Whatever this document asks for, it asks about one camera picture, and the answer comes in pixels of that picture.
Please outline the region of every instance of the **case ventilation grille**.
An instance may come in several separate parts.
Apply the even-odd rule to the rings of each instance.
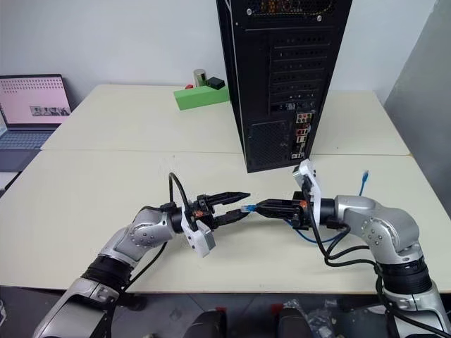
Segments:
[[[250,159],[254,165],[270,165],[288,158],[288,130],[286,121],[257,123],[249,133]]]

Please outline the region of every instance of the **black box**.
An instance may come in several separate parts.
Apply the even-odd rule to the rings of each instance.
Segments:
[[[216,0],[248,172],[309,157],[352,0]]]

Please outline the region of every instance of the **laptop keyboard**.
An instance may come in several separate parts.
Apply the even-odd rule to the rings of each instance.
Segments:
[[[51,132],[5,132],[0,136],[0,149],[40,149]]]

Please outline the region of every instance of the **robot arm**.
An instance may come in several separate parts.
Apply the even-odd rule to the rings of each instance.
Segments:
[[[133,222],[115,233],[86,272],[64,293],[36,328],[34,338],[104,337],[111,311],[130,283],[133,269],[151,249],[184,233],[199,256],[215,247],[213,231],[247,215],[240,210],[215,218],[214,205],[231,204],[249,194],[201,195],[179,208],[175,203],[160,208],[144,207]]]
[[[295,192],[291,201],[262,201],[254,211],[266,217],[290,220],[292,227],[298,230],[313,228],[318,233],[319,225],[347,228],[350,234],[368,244],[359,249],[370,249],[376,260],[376,263],[365,263],[372,263],[380,276],[376,288],[387,300],[384,305],[389,307],[388,318],[394,335],[404,338],[431,334],[430,330],[424,329],[429,326],[437,329],[435,333],[441,337],[451,337],[447,335],[451,333],[450,321],[438,289],[429,277],[415,220],[403,210],[386,208],[362,196],[322,199],[316,172],[309,160],[302,161],[293,175],[302,192]],[[325,250],[322,243],[319,246],[330,266],[357,263],[331,263],[344,255],[332,258],[331,250]]]

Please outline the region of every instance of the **red object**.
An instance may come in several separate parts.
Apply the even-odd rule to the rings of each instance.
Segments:
[[[271,304],[272,315],[278,315],[283,310],[283,304]]]

